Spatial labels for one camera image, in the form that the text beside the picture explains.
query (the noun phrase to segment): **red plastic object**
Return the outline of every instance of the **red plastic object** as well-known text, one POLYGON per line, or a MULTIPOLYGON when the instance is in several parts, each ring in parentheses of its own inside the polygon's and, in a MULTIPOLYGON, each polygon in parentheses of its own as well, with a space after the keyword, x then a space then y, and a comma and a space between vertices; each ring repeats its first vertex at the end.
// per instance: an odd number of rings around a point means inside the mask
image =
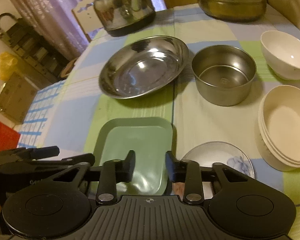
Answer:
POLYGON ((19 138, 18 132, 0 122, 0 151, 15 149, 19 138))

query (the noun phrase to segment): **lace curtain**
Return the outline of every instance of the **lace curtain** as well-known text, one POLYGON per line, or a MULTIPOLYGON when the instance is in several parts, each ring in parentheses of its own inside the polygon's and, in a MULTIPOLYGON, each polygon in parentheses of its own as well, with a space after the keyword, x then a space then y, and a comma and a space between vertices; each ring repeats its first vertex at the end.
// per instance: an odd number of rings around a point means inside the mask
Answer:
MULTIPOLYGON (((71 9, 81 0, 11 0, 21 16, 67 59, 78 57, 89 44, 71 9)), ((152 0, 157 11, 163 0, 152 0)))

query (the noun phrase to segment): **yellow plastic bag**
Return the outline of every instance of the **yellow plastic bag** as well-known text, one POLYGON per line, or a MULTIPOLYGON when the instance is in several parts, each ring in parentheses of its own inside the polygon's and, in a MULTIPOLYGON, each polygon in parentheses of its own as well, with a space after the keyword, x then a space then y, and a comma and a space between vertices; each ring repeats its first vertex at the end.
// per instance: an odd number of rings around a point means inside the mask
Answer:
POLYGON ((8 52, 0 54, 0 79, 7 82, 13 72, 22 73, 24 66, 19 58, 8 52))

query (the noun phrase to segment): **shallow metal bowl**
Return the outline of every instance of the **shallow metal bowl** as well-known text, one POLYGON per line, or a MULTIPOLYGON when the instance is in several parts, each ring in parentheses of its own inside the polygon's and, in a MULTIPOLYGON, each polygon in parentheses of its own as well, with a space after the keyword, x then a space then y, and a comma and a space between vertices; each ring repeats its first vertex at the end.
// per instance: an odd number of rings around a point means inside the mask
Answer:
POLYGON ((170 36, 148 37, 117 51, 103 67, 99 85, 113 98, 146 95, 174 80, 188 57, 183 41, 170 36))
POLYGON ((214 45, 194 56, 192 70, 197 89, 207 101, 233 106, 248 96, 257 66, 242 49, 214 45))

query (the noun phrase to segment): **kettle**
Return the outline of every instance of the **kettle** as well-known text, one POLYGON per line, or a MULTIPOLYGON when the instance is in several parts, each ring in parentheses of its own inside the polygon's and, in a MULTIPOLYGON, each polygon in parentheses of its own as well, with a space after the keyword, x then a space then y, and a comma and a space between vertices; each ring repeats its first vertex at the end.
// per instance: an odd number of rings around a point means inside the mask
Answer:
POLYGON ((151 0, 95 0, 94 9, 105 30, 114 37, 135 32, 155 18, 151 0))

